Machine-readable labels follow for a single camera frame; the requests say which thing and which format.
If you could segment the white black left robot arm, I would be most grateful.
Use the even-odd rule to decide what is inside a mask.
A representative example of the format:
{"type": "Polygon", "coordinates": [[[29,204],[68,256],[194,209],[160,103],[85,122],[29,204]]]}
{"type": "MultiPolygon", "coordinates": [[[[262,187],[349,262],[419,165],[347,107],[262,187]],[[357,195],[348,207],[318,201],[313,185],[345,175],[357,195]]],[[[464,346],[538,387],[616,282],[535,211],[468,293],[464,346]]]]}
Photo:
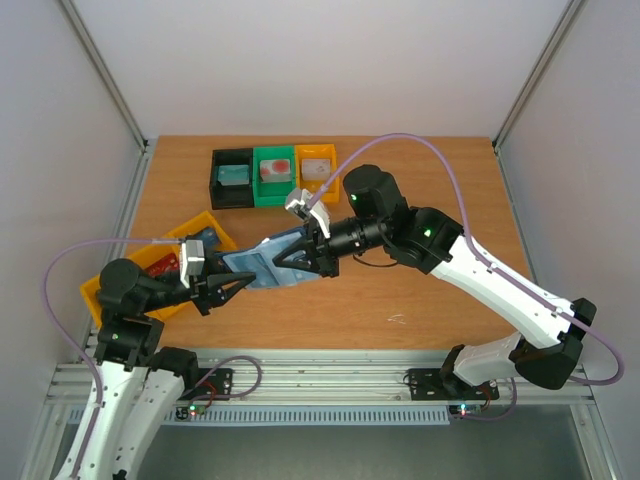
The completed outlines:
{"type": "Polygon", "coordinates": [[[206,315],[255,278],[205,259],[157,277],[128,258],[103,268],[96,294],[101,327],[88,360],[93,382],[58,478],[136,478],[170,408],[195,395],[202,381],[195,352],[159,345],[164,324],[150,312],[191,302],[206,315]]]}

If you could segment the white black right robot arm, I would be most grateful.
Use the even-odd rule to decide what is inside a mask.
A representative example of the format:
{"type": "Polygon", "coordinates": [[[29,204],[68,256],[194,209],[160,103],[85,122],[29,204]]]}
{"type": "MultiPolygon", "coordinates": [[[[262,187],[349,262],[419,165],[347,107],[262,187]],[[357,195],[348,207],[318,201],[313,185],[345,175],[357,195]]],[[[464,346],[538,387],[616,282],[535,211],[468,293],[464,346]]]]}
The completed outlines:
{"type": "Polygon", "coordinates": [[[340,258],[381,247],[397,264],[463,290],[516,330],[501,340],[451,349],[438,380],[449,398],[515,376],[548,390],[564,386],[585,335],[570,320],[591,325],[593,303],[553,297],[483,250],[444,212],[409,206],[394,177],[377,166],[355,168],[343,186],[354,214],[339,222],[329,220],[309,191],[296,188],[288,195],[285,208],[303,219],[303,235],[274,257],[275,266],[335,277],[340,258]]]}

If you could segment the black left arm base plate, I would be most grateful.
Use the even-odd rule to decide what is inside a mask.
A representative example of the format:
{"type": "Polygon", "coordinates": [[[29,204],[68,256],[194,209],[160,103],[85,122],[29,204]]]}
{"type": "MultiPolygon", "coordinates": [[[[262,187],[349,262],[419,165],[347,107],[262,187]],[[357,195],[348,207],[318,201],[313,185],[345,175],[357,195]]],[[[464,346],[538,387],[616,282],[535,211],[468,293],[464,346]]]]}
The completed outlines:
{"type": "Polygon", "coordinates": [[[186,401],[209,401],[227,400],[227,396],[231,394],[233,386],[233,370],[231,368],[220,368],[213,373],[208,374],[206,368],[200,368],[198,378],[206,377],[204,382],[195,387],[189,393],[185,393],[181,399],[186,401]]]}

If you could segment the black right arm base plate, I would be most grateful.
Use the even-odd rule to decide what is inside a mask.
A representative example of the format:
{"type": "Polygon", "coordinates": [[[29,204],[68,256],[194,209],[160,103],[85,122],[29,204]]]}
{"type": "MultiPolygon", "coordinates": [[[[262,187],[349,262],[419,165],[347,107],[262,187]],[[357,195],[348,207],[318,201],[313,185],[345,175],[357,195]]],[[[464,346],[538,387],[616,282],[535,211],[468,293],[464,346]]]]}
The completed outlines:
{"type": "Polygon", "coordinates": [[[438,368],[410,368],[403,376],[412,401],[484,401],[500,398],[489,381],[470,386],[453,375],[441,375],[438,368]]]}

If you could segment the blue zip card holder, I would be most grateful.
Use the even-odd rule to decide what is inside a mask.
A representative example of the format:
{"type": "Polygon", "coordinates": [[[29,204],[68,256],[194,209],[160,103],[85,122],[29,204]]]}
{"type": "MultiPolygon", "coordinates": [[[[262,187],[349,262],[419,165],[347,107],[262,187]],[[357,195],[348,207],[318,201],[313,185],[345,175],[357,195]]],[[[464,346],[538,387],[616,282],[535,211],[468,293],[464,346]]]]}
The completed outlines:
{"type": "Polygon", "coordinates": [[[291,235],[295,235],[302,227],[289,229],[271,237],[264,238],[255,246],[231,252],[216,253],[215,256],[231,272],[253,272],[255,280],[246,287],[247,290],[265,290],[295,286],[314,280],[278,280],[274,272],[273,258],[290,242],[291,235]]]}

